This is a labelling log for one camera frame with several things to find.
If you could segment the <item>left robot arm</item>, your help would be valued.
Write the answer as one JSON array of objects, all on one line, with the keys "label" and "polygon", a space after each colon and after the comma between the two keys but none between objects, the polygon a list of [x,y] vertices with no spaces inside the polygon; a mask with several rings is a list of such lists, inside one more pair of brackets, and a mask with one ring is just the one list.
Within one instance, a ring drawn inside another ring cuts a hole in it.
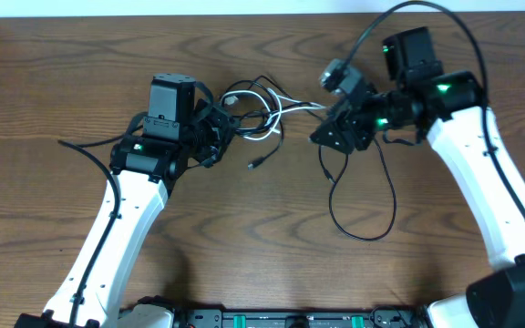
[{"label": "left robot arm", "polygon": [[219,162],[237,128],[210,90],[193,77],[157,74],[147,111],[138,113],[101,170],[103,203],[77,259],[39,315],[18,327],[172,327],[174,312],[153,301],[121,307],[149,228],[165,209],[189,161]]}]

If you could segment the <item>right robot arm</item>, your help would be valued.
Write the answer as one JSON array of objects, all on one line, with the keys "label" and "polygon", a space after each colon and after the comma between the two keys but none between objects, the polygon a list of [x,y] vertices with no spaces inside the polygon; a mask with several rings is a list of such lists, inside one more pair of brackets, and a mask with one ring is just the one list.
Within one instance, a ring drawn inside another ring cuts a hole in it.
[{"label": "right robot arm", "polygon": [[367,149],[376,135],[414,127],[455,178],[479,226],[492,274],[462,294],[426,308],[432,327],[525,327],[525,182],[482,107],[468,71],[444,72],[424,27],[382,44],[397,87],[380,93],[344,60],[321,77],[339,101],[311,141],[344,154]]}]

